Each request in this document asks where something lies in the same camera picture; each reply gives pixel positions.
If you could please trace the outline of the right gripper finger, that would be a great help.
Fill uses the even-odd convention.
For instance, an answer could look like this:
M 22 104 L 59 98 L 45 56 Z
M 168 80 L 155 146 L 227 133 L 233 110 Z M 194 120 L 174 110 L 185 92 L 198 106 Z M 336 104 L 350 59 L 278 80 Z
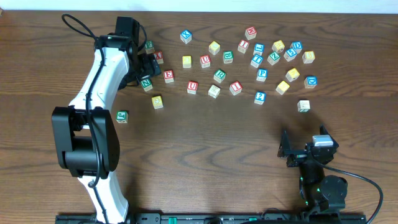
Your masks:
M 326 127 L 325 127 L 324 125 L 321 125 L 321 126 L 320 126 L 320 135 L 324 135 L 324 134 L 330 135 L 330 133 L 326 130 Z M 332 140 L 333 140 L 334 144 L 333 144 L 333 146 L 331 146 L 331 147 L 338 148 L 338 147 L 339 147 L 339 144 L 338 144 L 333 138 L 332 138 Z
M 289 141 L 289 136 L 286 130 L 283 130 L 280 140 L 280 145 L 277 153 L 277 157 L 288 157 L 292 153 L 292 148 Z

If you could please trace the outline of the green N block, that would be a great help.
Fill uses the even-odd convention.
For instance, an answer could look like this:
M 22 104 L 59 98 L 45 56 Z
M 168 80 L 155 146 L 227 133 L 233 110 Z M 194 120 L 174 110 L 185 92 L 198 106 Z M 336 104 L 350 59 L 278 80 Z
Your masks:
M 149 78 L 141 80 L 140 84 L 144 91 L 149 91 L 153 89 L 153 84 Z

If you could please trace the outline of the red E block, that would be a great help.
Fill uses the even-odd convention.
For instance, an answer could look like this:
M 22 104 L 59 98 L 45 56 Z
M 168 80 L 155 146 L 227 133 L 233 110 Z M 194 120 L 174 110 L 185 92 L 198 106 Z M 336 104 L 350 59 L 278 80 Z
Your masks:
M 174 71 L 173 70 L 164 71 L 164 80 L 166 83 L 174 82 Z

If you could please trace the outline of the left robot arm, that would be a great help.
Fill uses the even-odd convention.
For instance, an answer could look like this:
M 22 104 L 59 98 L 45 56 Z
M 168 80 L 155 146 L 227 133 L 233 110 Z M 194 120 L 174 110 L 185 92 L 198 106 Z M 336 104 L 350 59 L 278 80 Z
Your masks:
M 60 167 L 83 184 L 96 209 L 96 223 L 129 223 L 116 168 L 120 144 L 111 117 L 118 90 L 144 83 L 160 74 L 153 55 L 142 54 L 136 34 L 96 38 L 95 59 L 77 96 L 52 113 L 52 128 Z

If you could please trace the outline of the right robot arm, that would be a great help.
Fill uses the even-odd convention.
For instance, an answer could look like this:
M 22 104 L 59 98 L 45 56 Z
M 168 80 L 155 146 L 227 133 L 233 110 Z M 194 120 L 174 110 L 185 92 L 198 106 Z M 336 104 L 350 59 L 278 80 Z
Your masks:
M 277 156 L 287 159 L 287 167 L 299 168 L 299 192 L 306 202 L 306 209 L 300 214 L 302 220 L 315 220 L 321 216 L 337 219 L 339 211 L 345 208 L 346 179 L 324 173 L 324 166 L 334 159 L 338 147 L 324 126 L 303 149 L 294 149 L 287 132 L 282 132 Z

